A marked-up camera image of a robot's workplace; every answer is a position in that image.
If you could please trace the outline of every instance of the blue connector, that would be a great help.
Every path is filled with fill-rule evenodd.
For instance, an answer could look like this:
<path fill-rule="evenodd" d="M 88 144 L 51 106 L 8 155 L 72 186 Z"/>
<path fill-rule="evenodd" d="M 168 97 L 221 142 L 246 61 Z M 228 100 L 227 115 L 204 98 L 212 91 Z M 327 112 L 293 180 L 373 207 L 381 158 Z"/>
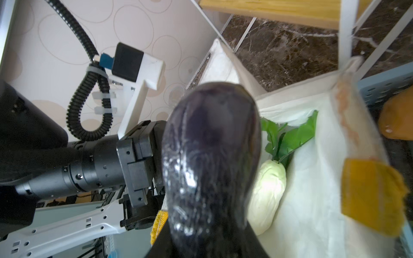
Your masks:
<path fill-rule="evenodd" d="M 114 61 L 114 58 L 113 58 L 113 57 L 110 57 L 108 54 L 103 53 L 103 54 L 100 56 L 99 65 L 100 65 L 101 67 L 104 67 L 104 68 L 107 68 L 107 69 L 109 69 L 109 70 L 112 70 L 113 61 Z"/>

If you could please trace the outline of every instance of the orange object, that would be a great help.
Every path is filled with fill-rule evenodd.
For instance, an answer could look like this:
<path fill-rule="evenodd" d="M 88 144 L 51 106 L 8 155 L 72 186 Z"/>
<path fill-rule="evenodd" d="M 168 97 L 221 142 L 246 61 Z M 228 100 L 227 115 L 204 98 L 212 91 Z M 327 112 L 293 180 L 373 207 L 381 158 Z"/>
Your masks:
<path fill-rule="evenodd" d="M 161 230 L 164 227 L 167 220 L 168 220 L 168 212 L 160 210 L 158 214 L 156 215 L 154 225 L 152 226 L 151 245 L 155 243 L 156 238 L 161 233 Z"/>
<path fill-rule="evenodd" d="M 383 235 L 400 235 L 408 188 L 397 170 L 380 161 L 346 159 L 341 183 L 344 215 Z"/>
<path fill-rule="evenodd" d="M 387 138 L 413 140 L 413 87 L 387 100 L 378 124 Z"/>

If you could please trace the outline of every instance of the green leaf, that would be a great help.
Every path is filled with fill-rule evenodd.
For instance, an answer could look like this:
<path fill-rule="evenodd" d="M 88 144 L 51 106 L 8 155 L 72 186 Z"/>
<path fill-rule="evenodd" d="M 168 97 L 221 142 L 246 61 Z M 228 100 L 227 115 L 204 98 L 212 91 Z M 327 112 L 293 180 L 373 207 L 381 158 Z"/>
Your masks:
<path fill-rule="evenodd" d="M 273 121 L 261 117 L 261 130 L 267 132 L 267 140 L 271 143 L 270 146 L 266 146 L 266 152 L 274 157 L 277 151 L 274 146 L 278 146 L 278 125 Z"/>
<path fill-rule="evenodd" d="M 289 154 L 314 137 L 317 114 L 318 111 L 315 110 L 305 124 L 285 133 L 278 150 L 278 161 L 282 163 L 284 159 L 287 160 Z"/>
<path fill-rule="evenodd" d="M 287 157 L 286 159 L 281 160 L 280 163 L 286 168 L 290 163 L 290 159 Z"/>
<path fill-rule="evenodd" d="M 271 154 L 271 155 L 272 155 L 273 152 L 274 152 L 273 149 L 274 149 L 274 148 L 273 148 L 273 144 L 272 144 L 271 142 L 269 142 L 269 143 L 267 144 L 267 146 L 265 146 L 265 151 L 268 152 L 268 153 Z"/>
<path fill-rule="evenodd" d="M 283 126 L 281 126 L 281 128 L 278 131 L 281 132 L 287 125 L 288 123 L 285 123 Z"/>
<path fill-rule="evenodd" d="M 268 129 L 268 119 L 261 117 L 261 131 L 267 131 Z"/>
<path fill-rule="evenodd" d="M 275 154 L 275 160 L 279 160 L 279 159 L 280 159 L 280 155 L 279 155 L 279 153 L 280 153 L 280 147 L 281 147 L 281 143 L 282 143 L 282 140 L 284 139 L 285 134 L 286 134 L 286 133 L 282 133 L 282 134 L 280 135 L 280 137 L 278 138 L 278 146 L 277 146 L 277 153 Z"/>

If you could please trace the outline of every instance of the black cable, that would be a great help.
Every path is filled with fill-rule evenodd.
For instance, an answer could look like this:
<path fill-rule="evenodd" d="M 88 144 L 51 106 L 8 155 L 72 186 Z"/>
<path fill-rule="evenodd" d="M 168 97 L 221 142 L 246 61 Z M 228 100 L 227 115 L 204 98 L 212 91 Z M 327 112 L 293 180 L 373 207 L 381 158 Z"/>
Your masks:
<path fill-rule="evenodd" d="M 78 256 L 77 258 L 82 258 L 82 257 L 84 257 L 85 255 L 87 255 L 88 253 L 94 251 L 97 247 L 99 247 L 99 246 L 101 246 L 101 245 L 102 245 L 102 244 L 95 245 L 94 247 L 92 247 L 92 249 L 84 252 L 83 254 L 81 254 L 80 256 Z"/>
<path fill-rule="evenodd" d="M 92 196 L 92 195 L 94 195 L 94 194 L 88 194 L 88 195 L 83 195 L 83 196 L 78 196 L 77 195 L 77 198 L 89 197 L 89 196 Z"/>
<path fill-rule="evenodd" d="M 110 201 L 112 200 L 113 196 L 115 196 L 115 192 L 110 192 L 110 193 L 108 193 L 108 194 L 106 195 L 106 198 L 105 198 L 104 202 L 102 203 L 102 206 L 101 206 L 101 207 L 109 204 Z"/>
<path fill-rule="evenodd" d="M 152 182 L 152 184 L 151 184 L 151 193 L 152 193 L 152 196 L 155 196 L 155 187 L 154 187 L 154 183 Z"/>
<path fill-rule="evenodd" d="M 89 36 L 83 30 L 82 26 L 73 17 L 69 10 L 59 0 L 45 0 L 59 16 L 66 22 L 72 32 L 79 39 L 83 48 L 89 56 L 91 61 L 90 66 L 95 66 L 104 71 L 104 68 L 93 62 L 93 57 L 98 55 L 98 52 L 90 40 Z M 109 132 L 112 125 L 113 117 L 111 113 L 103 114 L 102 124 L 98 129 L 94 131 L 87 131 L 83 128 L 80 122 L 80 114 L 83 105 L 86 102 L 87 97 L 95 86 L 96 82 L 99 85 L 99 89 L 102 93 L 109 93 L 109 83 L 105 77 L 93 72 L 86 72 L 85 77 L 76 89 L 67 110 L 66 123 L 69 131 L 74 137 L 83 141 L 96 141 Z M 110 109 L 110 99 L 102 99 L 102 106 L 106 109 Z"/>
<path fill-rule="evenodd" d="M 96 197 L 97 201 L 99 200 L 98 195 L 99 195 L 99 191 L 92 191 L 92 198 L 90 199 L 90 201 L 93 201 Z"/>
<path fill-rule="evenodd" d="M 100 250 L 99 252 L 92 254 L 92 255 L 89 256 L 88 258 L 93 258 L 93 257 L 95 257 L 96 255 L 100 254 L 102 251 L 103 251 L 103 250 Z"/>

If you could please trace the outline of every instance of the metal rod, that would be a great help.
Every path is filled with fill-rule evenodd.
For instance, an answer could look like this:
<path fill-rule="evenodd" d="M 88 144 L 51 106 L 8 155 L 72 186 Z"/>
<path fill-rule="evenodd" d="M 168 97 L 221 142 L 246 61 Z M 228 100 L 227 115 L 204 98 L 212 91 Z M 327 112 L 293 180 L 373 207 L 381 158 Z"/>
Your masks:
<path fill-rule="evenodd" d="M 99 246 L 101 246 L 101 245 L 102 245 L 102 244 L 98 244 L 98 245 L 92 247 L 92 249 L 84 252 L 83 254 L 81 254 L 80 256 L 78 256 L 77 258 L 82 258 L 82 257 L 84 257 L 85 255 L 87 255 L 88 253 L 92 252 L 93 250 L 95 250 L 97 247 L 99 247 Z"/>
<path fill-rule="evenodd" d="M 410 20 L 413 19 L 413 4 L 407 9 L 400 20 L 392 28 L 392 30 L 386 35 L 383 41 L 378 45 L 378 47 L 371 53 L 367 60 L 361 65 L 356 74 L 354 75 L 354 80 L 361 80 L 370 68 L 377 62 L 377 60 L 382 56 L 382 54 L 389 48 L 393 41 L 399 36 L 399 34 L 404 30 L 404 28 L 409 24 Z"/>
<path fill-rule="evenodd" d="M 338 68 L 343 69 L 353 51 L 353 27 L 358 11 L 358 0 L 342 0 L 338 32 Z"/>
<path fill-rule="evenodd" d="M 380 4 L 380 2 L 381 2 L 381 0 L 373 0 L 369 4 L 369 6 L 367 6 L 367 8 L 364 10 L 363 14 L 356 21 L 356 24 L 355 24 L 356 29 L 354 30 L 353 34 L 356 34 L 356 32 L 363 26 L 364 22 L 372 14 L 372 12 L 376 9 L 376 7 Z"/>
<path fill-rule="evenodd" d="M 89 256 L 88 258 L 93 258 L 93 257 L 95 257 L 96 255 L 100 254 L 102 251 L 103 251 L 103 250 L 100 250 L 99 252 L 92 254 L 92 255 Z"/>
<path fill-rule="evenodd" d="M 257 20 L 257 17 L 252 18 L 252 20 L 250 21 L 250 23 L 248 24 L 247 29 L 245 29 L 244 34 L 242 35 L 242 37 L 240 38 L 240 40 L 238 41 L 238 44 L 236 45 L 236 47 L 234 48 L 234 53 L 236 53 L 238 51 L 238 48 L 241 46 L 242 42 L 244 41 L 245 37 L 247 36 L 247 34 L 249 33 L 249 30 L 251 29 L 252 25 L 254 24 L 255 20 Z"/>
<path fill-rule="evenodd" d="M 228 24 L 230 23 L 230 21 L 231 21 L 231 19 L 232 19 L 233 16 L 234 16 L 233 14 L 230 15 L 230 17 L 228 18 L 227 22 L 226 22 L 226 23 L 224 24 L 224 26 L 222 27 L 221 34 L 224 33 L 225 28 L 228 26 Z"/>

